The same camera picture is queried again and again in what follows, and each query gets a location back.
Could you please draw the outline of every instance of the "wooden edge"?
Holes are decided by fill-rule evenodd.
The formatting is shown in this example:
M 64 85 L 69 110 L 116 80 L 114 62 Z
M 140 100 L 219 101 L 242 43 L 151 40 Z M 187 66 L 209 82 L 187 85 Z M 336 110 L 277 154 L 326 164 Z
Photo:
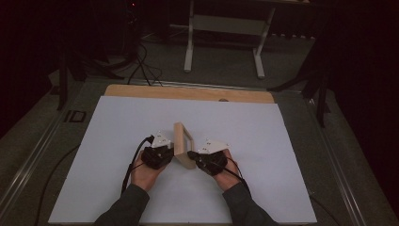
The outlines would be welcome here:
M 179 162 L 187 169 L 191 170 L 196 167 L 196 162 L 188 157 L 187 149 L 185 148 L 184 135 L 189 138 L 191 149 L 194 150 L 194 140 L 188 131 L 184 128 L 181 122 L 176 122 L 173 125 L 174 131 L 174 155 Z
M 206 89 L 206 88 L 175 88 L 175 87 L 145 87 L 133 85 L 110 85 L 105 96 L 123 96 L 139 98 L 163 98 L 198 101 L 222 101 L 273 104 L 274 98 L 267 91 Z

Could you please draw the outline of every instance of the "person's right hand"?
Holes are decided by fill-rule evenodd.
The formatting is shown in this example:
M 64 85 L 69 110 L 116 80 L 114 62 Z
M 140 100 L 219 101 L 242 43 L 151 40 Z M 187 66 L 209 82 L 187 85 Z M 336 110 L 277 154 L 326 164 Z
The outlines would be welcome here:
M 223 150 L 223 153 L 226 155 L 226 157 L 228 157 L 226 169 L 231 170 L 232 172 L 234 172 L 235 174 L 238 175 L 238 168 L 232 162 L 233 160 L 232 160 L 230 151 L 228 149 L 226 149 L 226 150 Z M 229 188 L 237 185 L 240 182 L 240 180 L 236 176 L 232 175 L 231 173 L 229 173 L 225 170 L 221 171 L 219 174 L 217 174 L 213 177 L 216 180 L 219 187 L 223 191 L 228 190 Z

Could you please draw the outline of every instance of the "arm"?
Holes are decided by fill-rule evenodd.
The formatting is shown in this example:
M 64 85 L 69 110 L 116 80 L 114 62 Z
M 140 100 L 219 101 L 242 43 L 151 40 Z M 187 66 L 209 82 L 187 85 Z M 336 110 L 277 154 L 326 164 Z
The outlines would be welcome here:
M 226 168 L 238 174 L 238 168 L 232 162 L 229 150 L 224 150 L 228 157 Z M 252 198 L 240 180 L 223 170 L 214 176 L 219 187 L 224 191 L 223 198 L 229 206 L 234 226 L 273 226 L 278 225 Z
M 258 204 L 252 200 L 243 186 L 238 183 L 223 193 L 229 206 L 232 225 L 273 226 L 278 225 Z
M 131 172 L 131 185 L 123 192 L 111 208 L 100 215 L 94 225 L 138 225 L 141 215 L 150 200 L 148 191 L 155 184 L 158 175 L 165 169 L 151 169 L 138 156 Z
M 129 185 L 111 208 L 97 218 L 94 225 L 138 225 L 149 199 L 141 187 Z

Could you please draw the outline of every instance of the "dark background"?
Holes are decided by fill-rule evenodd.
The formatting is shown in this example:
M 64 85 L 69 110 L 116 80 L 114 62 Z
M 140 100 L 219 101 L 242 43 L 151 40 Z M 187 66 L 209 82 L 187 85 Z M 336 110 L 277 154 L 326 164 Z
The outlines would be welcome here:
M 107 54 L 126 51 L 123 39 L 129 15 L 125 3 L 97 2 L 25 0 L 1 4 L 0 137 L 50 90 L 47 75 L 58 67 L 55 34 L 91 58 L 106 60 Z M 331 72 L 328 86 L 399 216 L 399 3 L 338 1 L 329 16 L 328 7 L 333 2 L 312 2 L 327 8 L 279 5 L 270 31 L 287 39 L 293 35 L 317 38 L 302 69 Z M 215 8 L 223 13 L 220 6 L 199 5 L 200 10 L 210 13 Z M 187 9 L 188 1 L 148 0 L 141 12 L 146 26 L 165 37 L 168 24 L 187 23 Z M 250 10 L 239 13 L 246 16 L 248 12 L 262 16 L 262 12 Z

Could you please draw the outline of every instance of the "metal rail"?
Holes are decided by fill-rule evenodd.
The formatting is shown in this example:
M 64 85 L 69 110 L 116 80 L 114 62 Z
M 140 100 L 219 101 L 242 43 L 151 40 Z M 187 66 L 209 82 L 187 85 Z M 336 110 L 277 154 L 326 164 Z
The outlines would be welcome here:
M 46 152 L 47 147 L 49 146 L 54 134 L 56 133 L 59 123 L 64 119 L 69 107 L 72 105 L 73 100 L 76 98 L 81 88 L 81 83 L 75 83 L 72 86 L 69 100 L 66 102 L 63 109 L 58 111 L 57 114 L 54 116 L 54 118 L 40 137 L 35 148 L 33 148 L 32 152 L 27 157 L 24 164 L 18 169 L 17 173 L 15 174 L 7 191 L 0 200 L 0 225 L 3 225 L 6 221 L 7 215 L 11 210 L 11 207 L 17 201 L 30 176 L 32 175 L 39 161 Z
M 341 195 L 343 196 L 343 201 L 346 205 L 346 209 L 349 213 L 350 218 L 352 219 L 352 223 L 354 226 L 366 226 L 367 224 L 364 220 L 364 216 L 360 212 L 358 202 L 356 201 L 352 188 L 348 183 L 345 174 L 343 173 L 343 169 L 337 158 L 337 155 L 335 154 L 335 150 L 332 147 L 326 133 L 323 131 L 321 126 L 319 126 L 319 122 L 315 117 L 314 114 L 315 104 L 312 100 L 310 101 L 305 100 L 305 102 L 310 112 L 311 119 L 313 120 L 313 123 L 316 125 L 315 127 L 317 128 L 317 131 L 319 132 L 320 137 L 322 138 L 322 142 L 327 147 L 328 161 L 331 166 L 335 181 L 337 182 L 338 188 L 340 189 Z

